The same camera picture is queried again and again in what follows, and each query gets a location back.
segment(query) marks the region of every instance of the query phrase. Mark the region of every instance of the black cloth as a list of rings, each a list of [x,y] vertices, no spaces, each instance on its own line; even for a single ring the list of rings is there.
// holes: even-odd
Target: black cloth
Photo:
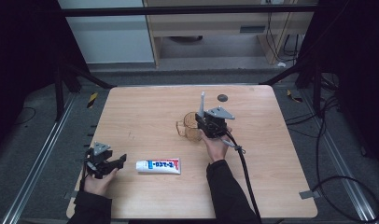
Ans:
[[[233,177],[226,161],[209,164],[206,172],[217,223],[259,224],[256,214],[251,210],[245,193]],[[76,204],[75,214],[68,224],[108,224],[111,222],[111,199],[81,191],[74,203]],[[166,222],[136,220],[135,223]]]
[[[206,171],[218,223],[259,224],[228,163],[216,161]]]
[[[111,222],[112,200],[96,194],[79,191],[75,213],[67,224],[108,224]]]

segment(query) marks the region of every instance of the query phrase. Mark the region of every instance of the white cabinet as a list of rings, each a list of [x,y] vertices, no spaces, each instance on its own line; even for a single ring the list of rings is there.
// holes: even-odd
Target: white cabinet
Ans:
[[[141,0],[59,0],[61,8],[142,7]],[[67,18],[88,65],[154,63],[145,16]]]

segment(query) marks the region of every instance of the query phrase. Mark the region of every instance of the wooden table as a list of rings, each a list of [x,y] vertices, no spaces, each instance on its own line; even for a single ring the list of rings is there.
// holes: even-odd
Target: wooden table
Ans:
[[[262,217],[315,217],[314,200],[302,200],[299,195],[309,187],[273,89],[247,85],[112,89],[92,141],[111,146],[110,160],[128,154],[109,188],[108,197],[114,199],[112,217],[215,217],[205,177],[209,158],[204,142],[179,136],[175,127],[187,113],[198,111],[202,91],[204,109],[221,105],[236,118],[227,123],[246,151]],[[228,101],[219,102],[220,94],[226,94]],[[140,175],[135,170],[136,161],[162,158],[180,158],[181,175]],[[249,200],[237,152],[231,148],[226,160]],[[73,214],[72,200],[67,215]]]

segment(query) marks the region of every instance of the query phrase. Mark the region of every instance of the wire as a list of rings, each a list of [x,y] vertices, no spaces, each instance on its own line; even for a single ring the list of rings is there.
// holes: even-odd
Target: wire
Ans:
[[[231,139],[231,141],[235,145],[235,150],[239,153],[239,157],[240,157],[240,160],[241,160],[242,166],[243,166],[243,171],[245,173],[245,179],[246,179],[248,193],[250,194],[250,199],[251,199],[251,202],[253,203],[254,212],[256,213],[256,216],[257,216],[257,219],[259,220],[259,223],[262,223],[260,211],[259,211],[259,208],[257,207],[257,203],[256,203],[256,199],[254,197],[253,189],[251,188],[250,178],[248,177],[246,160],[245,160],[245,156],[243,155],[245,153],[245,151],[242,149],[241,146],[238,146],[236,144],[235,139],[233,138],[232,134],[230,132],[228,132],[228,130],[225,131],[225,134],[227,134],[227,136]]]
[[[23,109],[31,109],[31,110],[33,110],[33,115],[29,119],[26,119],[26,120],[21,121],[21,122],[14,123],[14,125],[20,125],[20,124],[27,123],[28,121],[30,121],[31,119],[33,119],[35,117],[35,109],[34,108],[26,106]]]
[[[271,50],[272,54],[274,55],[274,58],[279,61],[280,63],[286,63],[286,62],[290,62],[292,61],[292,59],[289,59],[289,60],[285,60],[285,59],[282,59],[279,57],[279,52],[277,52],[277,46],[274,42],[274,36],[272,34],[272,30],[271,30],[271,20],[272,20],[272,12],[268,12],[268,27],[267,27],[267,30],[266,30],[266,43],[268,44],[268,47],[269,49]],[[271,39],[272,39],[272,43],[274,44],[274,49],[272,48],[271,46],[271,43],[269,42],[269,39],[268,39],[268,35],[271,36]]]
[[[320,178],[320,169],[319,169],[319,150],[320,150],[319,146],[320,146],[320,139],[321,139],[321,136],[324,134],[324,132],[327,129],[326,112],[327,112],[328,108],[331,108],[331,107],[337,105],[337,104],[335,104],[335,105],[329,105],[329,104],[332,104],[335,101],[336,101],[336,98],[334,96],[330,97],[329,100],[326,101],[325,105],[323,106],[323,109],[321,110],[321,125],[320,125],[320,130],[318,132],[317,139],[316,139],[316,177],[317,177],[317,184],[316,184],[316,186],[314,186],[312,188],[312,191],[315,191],[316,189],[320,189],[320,192],[323,195],[324,199],[327,201],[327,203],[332,208],[334,208],[337,212],[339,212],[341,215],[343,215],[344,217],[346,217],[346,218],[348,218],[348,219],[350,219],[352,221],[359,222],[359,223],[373,223],[373,222],[376,222],[379,219],[379,201],[376,198],[375,194],[366,185],[364,185],[360,181],[356,180],[355,178],[352,178],[352,177],[349,177],[349,176],[343,176],[343,175],[334,175],[334,176],[328,177],[328,178],[326,178],[324,180],[321,180],[321,178]],[[347,180],[351,180],[351,181],[354,181],[354,182],[360,184],[365,190],[367,190],[369,192],[369,194],[371,195],[371,197],[373,198],[373,200],[378,205],[378,213],[377,213],[378,215],[376,216],[376,218],[374,218],[372,220],[366,220],[366,221],[364,221],[364,220],[358,219],[356,217],[351,217],[350,215],[348,215],[347,213],[345,213],[344,211],[342,211],[341,209],[339,209],[329,199],[329,197],[327,196],[327,194],[325,193],[325,191],[323,189],[323,184],[325,184],[325,183],[327,183],[327,182],[329,182],[329,181],[331,181],[333,179],[347,179]]]
[[[299,134],[305,135],[305,136],[307,136],[307,137],[317,138],[317,136],[312,136],[312,135],[310,135],[310,134],[302,133],[302,132],[300,132],[300,131],[297,131],[297,130],[294,130],[294,129],[290,129],[290,128],[288,128],[288,129],[289,129],[290,131],[293,131],[293,132],[295,132],[295,133],[299,133]]]
[[[310,46],[303,54],[300,55],[299,59],[302,59],[304,57],[307,57],[307,54],[311,52],[311,49],[316,46],[316,44],[324,37],[324,35],[328,32],[329,29],[331,29],[332,25],[339,19],[341,18],[342,14],[344,14],[344,10],[347,8],[349,5],[350,0],[347,0],[346,3],[344,4],[343,8],[341,11],[338,13],[338,15],[334,18],[334,20],[329,24],[329,26],[324,30],[324,32],[318,36],[318,39],[314,42],[312,46]]]

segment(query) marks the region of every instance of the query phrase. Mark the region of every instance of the black cable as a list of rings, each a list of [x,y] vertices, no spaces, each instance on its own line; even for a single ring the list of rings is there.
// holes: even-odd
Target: black cable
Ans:
[[[33,118],[35,117],[35,113],[36,113],[36,111],[35,111],[34,108],[26,106],[26,107],[24,107],[23,109],[31,109],[31,110],[33,110],[33,115],[32,115],[29,119],[26,119],[25,121],[21,121],[21,122],[14,123],[14,125],[20,125],[20,124],[27,123],[27,122],[29,122],[31,119],[33,119]]]
[[[327,101],[326,104],[323,106],[323,109],[321,110],[321,112],[322,112],[322,114],[321,114],[321,125],[320,125],[319,133],[317,135],[317,140],[316,140],[316,177],[317,177],[317,185],[312,188],[312,191],[315,191],[316,189],[320,189],[320,192],[323,195],[324,199],[327,201],[327,203],[332,208],[334,208],[337,212],[339,212],[341,215],[343,215],[344,217],[346,217],[346,218],[348,218],[348,219],[350,219],[352,221],[356,221],[356,222],[359,222],[359,223],[373,223],[373,222],[376,222],[379,219],[379,201],[376,198],[375,194],[367,186],[365,186],[363,183],[361,183],[360,181],[356,180],[355,178],[352,178],[352,177],[349,177],[349,176],[334,175],[334,176],[331,176],[331,177],[326,178],[324,180],[321,180],[321,178],[320,178],[320,170],[319,170],[319,145],[320,145],[321,136],[324,134],[324,132],[326,130],[326,115],[325,115],[325,113],[327,111],[326,108],[329,108],[328,104],[330,104],[331,102],[334,102],[334,100],[331,100],[330,102]],[[323,184],[325,184],[325,183],[327,183],[327,182],[329,182],[329,181],[331,181],[333,179],[348,179],[348,180],[351,180],[351,181],[355,181],[356,183],[360,184],[365,190],[367,190],[370,193],[370,195],[372,196],[372,198],[378,204],[378,215],[376,216],[376,218],[374,218],[372,220],[366,220],[366,221],[364,221],[364,220],[361,220],[361,219],[356,218],[356,217],[351,217],[350,215],[348,215],[347,213],[345,213],[344,211],[342,211],[341,209],[339,209],[329,199],[329,197],[327,196],[327,194],[323,190]]]
[[[245,173],[245,179],[246,179],[248,193],[250,194],[250,199],[251,199],[251,202],[253,203],[254,212],[256,213],[256,216],[257,216],[257,219],[259,220],[259,223],[261,224],[262,220],[261,220],[260,211],[259,211],[259,208],[257,207],[257,203],[256,203],[256,199],[254,197],[253,189],[251,188],[250,178],[248,177],[246,160],[245,160],[245,156],[243,155],[245,153],[245,151],[242,149],[241,146],[238,146],[236,144],[236,141],[230,132],[226,131],[225,134],[227,134],[227,136],[231,139],[231,141],[235,145],[235,150],[239,153],[239,157],[240,157],[240,160],[241,160],[242,166],[243,166],[243,171]]]
[[[324,35],[331,29],[332,25],[339,19],[341,18],[342,14],[344,14],[344,10],[347,8],[349,5],[350,0],[346,0],[346,3],[342,7],[341,11],[338,13],[338,15],[334,18],[334,20],[327,26],[327,28],[324,30],[324,32],[318,36],[318,39],[314,42],[312,46],[310,46],[303,54],[300,55],[299,59],[308,57],[308,53],[311,52],[311,49],[313,49],[317,43],[324,37]]]
[[[271,50],[272,54],[274,55],[274,57],[276,58],[277,61],[279,61],[280,63],[290,62],[290,61],[292,61],[292,59],[285,60],[285,59],[282,59],[279,57],[279,52],[277,51],[277,47],[276,47],[276,44],[274,42],[274,36],[273,36],[272,30],[271,30],[271,20],[272,20],[272,12],[268,12],[268,23],[267,23],[268,26],[267,26],[266,37],[265,37],[266,43],[268,44],[269,49]],[[286,23],[285,23],[285,26],[283,27],[283,29],[286,28],[287,22],[288,22],[288,20],[286,20]],[[269,43],[268,35],[271,36],[272,42],[274,44],[274,49],[272,48],[271,44]]]
[[[90,154],[91,154],[91,149],[89,148],[88,150],[85,151],[85,155],[84,155],[84,163],[82,165],[82,177],[81,177],[81,180],[79,182],[79,190],[80,191],[84,191],[85,179],[88,176],[88,174],[87,174],[88,155],[90,155]]]
[[[297,130],[294,130],[294,129],[290,129],[290,128],[288,128],[288,129],[289,129],[290,131],[293,131],[293,132],[295,132],[295,133],[299,133],[299,134],[305,135],[305,136],[307,136],[307,137],[317,138],[317,136],[312,136],[312,135],[310,135],[310,134],[302,133],[302,132],[300,132],[300,131],[297,131]]]

